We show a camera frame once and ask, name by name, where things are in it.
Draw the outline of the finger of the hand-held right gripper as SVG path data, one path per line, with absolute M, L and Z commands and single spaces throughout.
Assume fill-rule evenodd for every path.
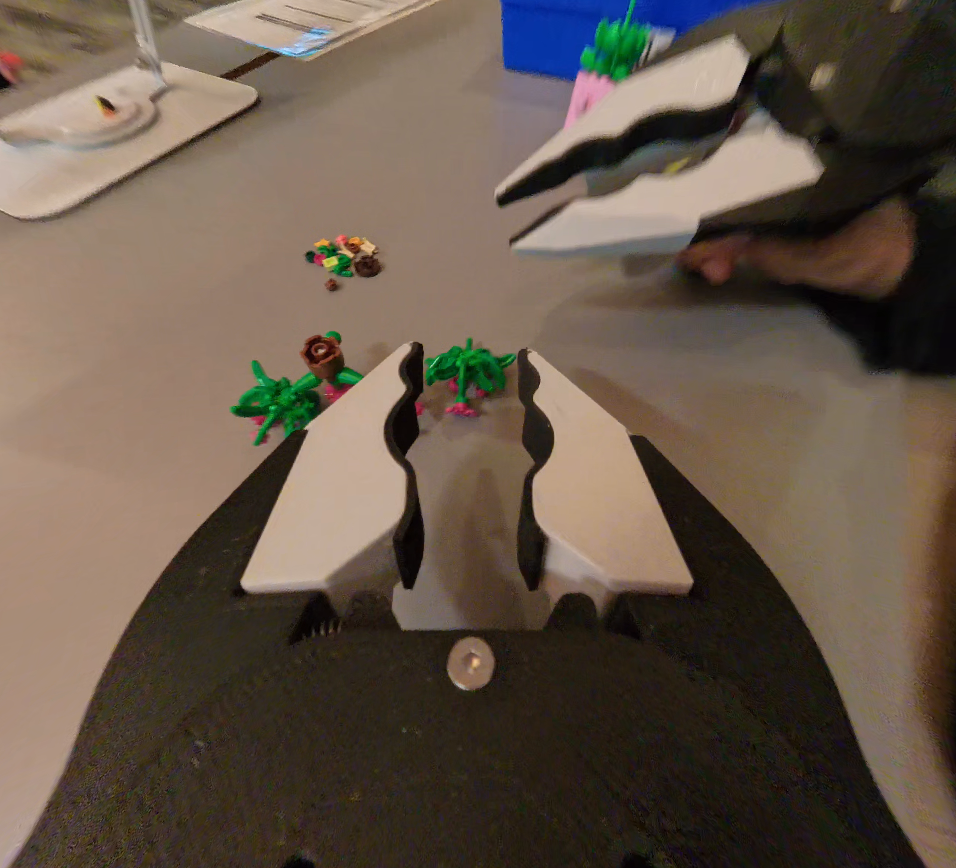
M 509 245 L 545 256 L 673 253 L 706 219 L 811 187 L 823 170 L 806 140 L 758 114 L 694 166 L 642 173 L 615 191 L 573 198 Z
M 497 187 L 497 205 L 617 167 L 663 143 L 695 143 L 727 130 L 750 76 L 751 54 L 733 35 L 647 66 L 556 133 Z

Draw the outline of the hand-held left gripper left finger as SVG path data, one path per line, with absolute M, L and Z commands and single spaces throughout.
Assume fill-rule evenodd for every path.
M 411 341 L 313 420 L 240 580 L 250 596 L 411 590 L 424 521 L 407 453 L 420 427 L 424 348 Z

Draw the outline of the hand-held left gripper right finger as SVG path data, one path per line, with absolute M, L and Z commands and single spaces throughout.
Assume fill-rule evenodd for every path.
M 694 578 L 627 429 L 541 354 L 517 356 L 532 459 L 517 524 L 519 572 L 550 604 L 609 613 L 624 594 L 685 597 Z

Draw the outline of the green toy plant brown pot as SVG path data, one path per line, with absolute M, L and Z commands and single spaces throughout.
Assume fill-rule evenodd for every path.
M 346 364 L 340 332 L 329 330 L 308 337 L 300 357 L 306 367 L 298 379 L 269 375 L 258 360 L 249 363 L 252 385 L 230 407 L 231 414 L 253 426 L 258 446 L 280 431 L 285 439 L 304 430 L 363 380 Z

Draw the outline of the green toy leaf cluster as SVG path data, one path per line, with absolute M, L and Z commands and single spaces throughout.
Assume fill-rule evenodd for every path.
M 515 353 L 498 356 L 468 338 L 463 346 L 454 345 L 424 361 L 424 384 L 428 387 L 437 383 L 448 385 L 453 394 L 446 409 L 448 415 L 477 418 L 477 405 L 482 400 L 505 391 L 508 369 L 516 361 Z

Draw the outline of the person's right forearm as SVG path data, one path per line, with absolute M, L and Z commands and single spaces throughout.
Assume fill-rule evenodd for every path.
M 915 243 L 910 264 L 890 296 L 865 301 L 807 291 L 828 322 L 854 342 L 878 372 L 955 373 L 955 200 L 919 195 L 910 204 Z

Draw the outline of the person's right hand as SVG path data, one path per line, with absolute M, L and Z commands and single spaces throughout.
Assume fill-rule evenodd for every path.
M 818 240 L 736 234 L 691 245 L 677 263 L 714 286 L 747 268 L 780 285 L 876 301 L 901 284 L 913 260 L 916 228 L 907 201 L 894 197 Z

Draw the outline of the pink toy flower pot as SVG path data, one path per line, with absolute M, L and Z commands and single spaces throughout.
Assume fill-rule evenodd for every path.
M 610 94 L 616 85 L 636 73 L 661 39 L 653 25 L 637 20 L 638 1 L 628 1 L 622 18 L 601 19 L 591 44 L 582 50 L 566 128 Z

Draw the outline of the pile of small toy pieces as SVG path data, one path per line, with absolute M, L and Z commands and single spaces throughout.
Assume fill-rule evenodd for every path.
M 370 239 L 339 235 L 322 238 L 303 254 L 305 262 L 320 266 L 331 277 L 372 278 L 379 275 L 383 264 L 379 248 Z

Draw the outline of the laminated paper sheet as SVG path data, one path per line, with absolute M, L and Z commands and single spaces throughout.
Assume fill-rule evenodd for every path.
M 442 0 L 239 0 L 187 25 L 253 48 L 311 60 Z

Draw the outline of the white document stand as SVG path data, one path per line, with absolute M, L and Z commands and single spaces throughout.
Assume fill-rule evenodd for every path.
M 231 121 L 259 99 L 253 87 L 161 61 L 147 0 L 127 0 L 133 64 L 1 121 L 1 211 L 57 217 Z M 118 109 L 100 112 L 94 96 Z

